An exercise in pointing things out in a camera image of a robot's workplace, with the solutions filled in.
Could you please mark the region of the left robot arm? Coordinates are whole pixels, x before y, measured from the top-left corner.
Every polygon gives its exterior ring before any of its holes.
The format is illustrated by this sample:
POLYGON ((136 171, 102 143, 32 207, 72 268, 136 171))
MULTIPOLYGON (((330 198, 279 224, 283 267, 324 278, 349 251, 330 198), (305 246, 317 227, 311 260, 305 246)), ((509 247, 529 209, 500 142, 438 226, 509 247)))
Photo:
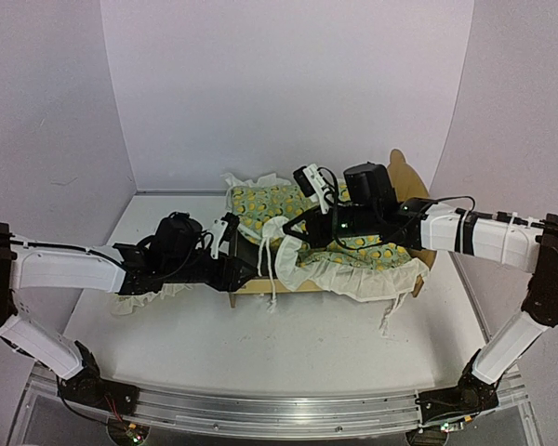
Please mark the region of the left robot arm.
POLYGON ((189 214, 174 212, 136 244, 84 247, 18 238, 0 223, 0 338, 70 381, 85 405, 96 406, 107 392, 92 353, 43 327, 15 293, 71 288, 133 297, 193 283, 233 293, 259 275, 252 261, 220 249, 237 241, 238 224, 238 216, 228 213, 206 230, 189 214))

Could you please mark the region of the lemon print bed cushion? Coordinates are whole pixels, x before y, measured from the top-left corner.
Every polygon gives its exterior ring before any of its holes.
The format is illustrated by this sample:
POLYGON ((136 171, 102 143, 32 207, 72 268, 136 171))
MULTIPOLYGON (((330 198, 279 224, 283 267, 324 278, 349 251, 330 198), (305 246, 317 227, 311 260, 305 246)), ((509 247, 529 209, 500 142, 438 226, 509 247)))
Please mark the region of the lemon print bed cushion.
POLYGON ((237 233, 265 248, 269 280, 277 279, 297 292, 305 284, 345 295, 359 303, 384 301, 379 329, 389 333, 391 316, 407 295, 419 293, 430 273, 408 249, 381 243, 374 235, 340 238, 323 248, 284 235, 282 225, 313 208, 298 185, 269 174, 257 179, 224 175, 228 185, 226 207, 239 217, 237 233))

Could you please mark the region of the wooden pet bed frame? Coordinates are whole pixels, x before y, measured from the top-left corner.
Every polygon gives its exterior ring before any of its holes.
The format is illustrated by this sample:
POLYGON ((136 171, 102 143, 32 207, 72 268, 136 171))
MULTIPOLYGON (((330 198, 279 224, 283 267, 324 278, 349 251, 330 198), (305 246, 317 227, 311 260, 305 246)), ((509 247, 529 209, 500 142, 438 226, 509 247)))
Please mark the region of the wooden pet bed frame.
MULTIPOLYGON (((387 166, 391 183, 394 187, 396 197, 399 201, 410 198, 427 198, 429 196, 428 189, 422 181, 415 169, 407 163, 404 154, 398 149, 392 149, 390 153, 390 162, 387 166)), ((230 241, 230 252, 236 253, 236 236, 230 241)), ((428 269, 432 269, 436 259, 436 253, 430 250, 409 250, 411 257, 417 258, 428 269)), ((243 288, 235 292, 229 292, 231 308, 236 307, 236 299, 238 295, 270 295, 272 286, 275 286, 275 292, 279 294, 289 293, 279 280, 263 278, 257 276, 249 281, 243 288)))

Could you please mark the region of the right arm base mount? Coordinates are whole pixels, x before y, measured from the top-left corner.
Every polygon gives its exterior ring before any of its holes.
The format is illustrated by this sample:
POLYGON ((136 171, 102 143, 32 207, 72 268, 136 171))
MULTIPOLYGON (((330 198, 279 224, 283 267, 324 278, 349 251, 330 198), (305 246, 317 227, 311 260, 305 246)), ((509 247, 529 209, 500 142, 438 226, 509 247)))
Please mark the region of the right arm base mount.
POLYGON ((464 421, 498 407, 498 386, 501 378, 487 383, 473 373, 471 360, 463 369, 457 383, 419 392, 415 403, 419 409, 421 427, 464 421))

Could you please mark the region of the small lemon print pillow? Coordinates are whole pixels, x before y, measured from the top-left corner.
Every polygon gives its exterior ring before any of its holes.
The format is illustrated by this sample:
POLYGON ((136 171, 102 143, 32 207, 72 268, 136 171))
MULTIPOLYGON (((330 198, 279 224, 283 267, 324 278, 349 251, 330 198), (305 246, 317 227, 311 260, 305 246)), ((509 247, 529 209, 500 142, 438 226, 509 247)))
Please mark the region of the small lemon print pillow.
POLYGON ((149 292, 144 295, 118 295, 109 294, 109 312, 114 316, 127 316, 137 308, 144 308, 155 299, 166 299, 180 295, 185 291, 191 291, 189 284, 165 284, 159 292, 149 292))

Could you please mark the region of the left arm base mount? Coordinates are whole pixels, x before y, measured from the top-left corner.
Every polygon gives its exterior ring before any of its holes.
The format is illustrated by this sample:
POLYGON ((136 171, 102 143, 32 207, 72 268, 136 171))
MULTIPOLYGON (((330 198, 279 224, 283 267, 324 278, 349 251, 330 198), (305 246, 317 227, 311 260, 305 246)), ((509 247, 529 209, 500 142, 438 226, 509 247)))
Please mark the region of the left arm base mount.
POLYGON ((66 401, 86 407, 132 415, 137 407, 139 388, 102 378, 94 355, 79 341, 75 341, 74 345, 80 353, 82 368, 71 378, 60 380, 59 395, 66 401))

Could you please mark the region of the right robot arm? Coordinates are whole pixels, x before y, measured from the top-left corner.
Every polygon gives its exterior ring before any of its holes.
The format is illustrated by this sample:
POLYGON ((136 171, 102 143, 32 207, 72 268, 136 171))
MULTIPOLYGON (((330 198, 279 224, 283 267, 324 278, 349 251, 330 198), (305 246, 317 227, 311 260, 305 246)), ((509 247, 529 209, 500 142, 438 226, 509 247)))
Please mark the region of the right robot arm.
POLYGON ((521 218, 450 206, 450 198, 399 201, 382 164, 348 168, 350 199, 339 197, 336 179, 315 164, 293 174, 315 206, 284 224, 285 234, 324 248, 344 238, 375 236, 380 244, 408 250, 447 251, 496 261, 530 274, 519 311, 495 334, 454 385, 449 402, 460 412, 484 399, 507 369, 548 329, 558 325, 558 216, 521 218))

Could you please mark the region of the aluminium front rail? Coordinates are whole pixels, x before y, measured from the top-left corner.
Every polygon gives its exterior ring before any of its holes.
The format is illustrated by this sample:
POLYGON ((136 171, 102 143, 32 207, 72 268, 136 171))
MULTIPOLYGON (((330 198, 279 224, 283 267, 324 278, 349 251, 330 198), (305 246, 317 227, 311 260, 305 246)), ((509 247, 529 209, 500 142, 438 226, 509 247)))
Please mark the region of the aluminium front rail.
POLYGON ((42 365, 33 367, 10 433, 11 442, 22 440, 34 420, 40 399, 55 403, 63 411, 74 407, 72 418, 84 413, 86 418, 100 416, 114 421, 134 421, 142 425, 162 426, 225 437, 253 439, 333 439, 376 437, 380 434, 437 427, 447 432, 470 423, 479 415, 488 415, 512 406, 521 415, 531 413, 522 376, 512 368, 501 379, 498 407, 464 421, 421 427, 417 391, 391 391, 367 395, 333 396, 263 396, 224 395, 142 386, 132 415, 112 414, 66 401, 58 395, 54 374, 42 365))

